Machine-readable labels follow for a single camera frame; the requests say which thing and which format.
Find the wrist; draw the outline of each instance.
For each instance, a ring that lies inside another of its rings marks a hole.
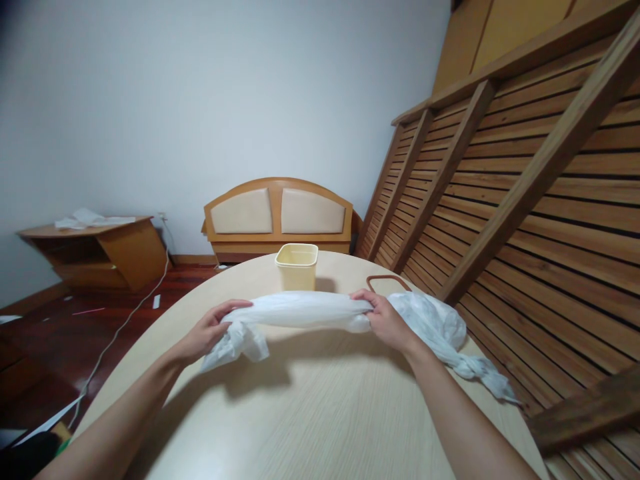
[[[413,334],[410,340],[406,343],[405,348],[402,350],[402,354],[410,364],[417,361],[430,360],[431,357],[435,357],[427,344],[424,343],[416,334]]]
[[[182,355],[178,348],[174,345],[167,350],[160,358],[158,362],[164,369],[179,370],[182,371],[190,365],[190,361],[186,356]]]

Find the green object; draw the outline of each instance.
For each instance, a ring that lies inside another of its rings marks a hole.
[[[64,452],[64,450],[67,448],[67,446],[69,445],[69,442],[71,441],[71,439],[62,442],[62,445],[60,445],[58,447],[58,451],[55,453],[55,456],[57,457],[58,455],[60,455],[62,452]]]

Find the wooden nightstand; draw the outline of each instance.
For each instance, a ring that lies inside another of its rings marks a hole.
[[[42,253],[73,289],[138,291],[165,269],[165,247],[151,218],[84,230],[46,225],[18,235]]]

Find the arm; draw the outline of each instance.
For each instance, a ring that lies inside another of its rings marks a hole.
[[[373,305],[373,312],[367,314],[371,329],[409,362],[458,480],[538,479],[386,298],[368,290],[351,298]]]
[[[122,478],[182,370],[222,338],[230,325],[220,323],[226,314],[251,305],[230,300],[209,310],[36,479]]]

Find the table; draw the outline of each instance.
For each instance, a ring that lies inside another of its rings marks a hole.
[[[151,218],[84,230],[45,225],[18,235],[42,253],[71,288],[138,291],[165,270],[165,248]]]
[[[213,305],[280,290],[275,255],[236,265],[204,282],[162,315],[124,356],[80,423],[84,431],[160,354]],[[388,270],[321,251],[318,290],[350,293]],[[402,291],[394,280],[373,287]],[[271,356],[180,376],[131,465],[153,479],[453,479],[409,366],[371,333],[261,328]],[[471,339],[463,352],[482,355]],[[548,479],[525,422],[478,382],[453,374],[542,479]]]

